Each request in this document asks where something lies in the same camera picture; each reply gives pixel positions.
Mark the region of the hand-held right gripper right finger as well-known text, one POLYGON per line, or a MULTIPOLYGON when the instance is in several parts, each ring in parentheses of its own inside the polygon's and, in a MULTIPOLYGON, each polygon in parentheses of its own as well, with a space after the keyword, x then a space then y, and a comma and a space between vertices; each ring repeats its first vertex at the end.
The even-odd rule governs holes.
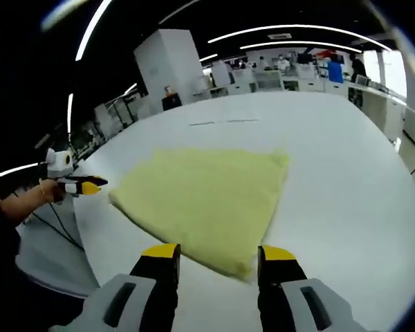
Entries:
POLYGON ((258 247, 257 307, 264 331, 364 331, 351 305, 316 278, 309 279, 289 251, 258 247))

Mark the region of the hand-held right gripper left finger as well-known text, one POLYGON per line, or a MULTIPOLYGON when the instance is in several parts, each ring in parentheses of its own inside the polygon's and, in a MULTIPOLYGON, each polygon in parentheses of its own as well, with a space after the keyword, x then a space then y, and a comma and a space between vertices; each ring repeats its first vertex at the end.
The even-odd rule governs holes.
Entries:
POLYGON ((141 253, 131 272, 118 274, 88 296, 80 315, 55 331, 171 331, 178 305, 181 246, 141 253))

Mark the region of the person's left hand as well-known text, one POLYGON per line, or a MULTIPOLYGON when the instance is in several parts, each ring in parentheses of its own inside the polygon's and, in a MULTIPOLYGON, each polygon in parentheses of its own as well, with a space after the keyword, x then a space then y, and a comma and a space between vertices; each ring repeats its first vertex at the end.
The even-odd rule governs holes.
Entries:
POLYGON ((66 193, 56 180, 40 180, 39 187, 48 203, 59 203, 65 199, 66 193))

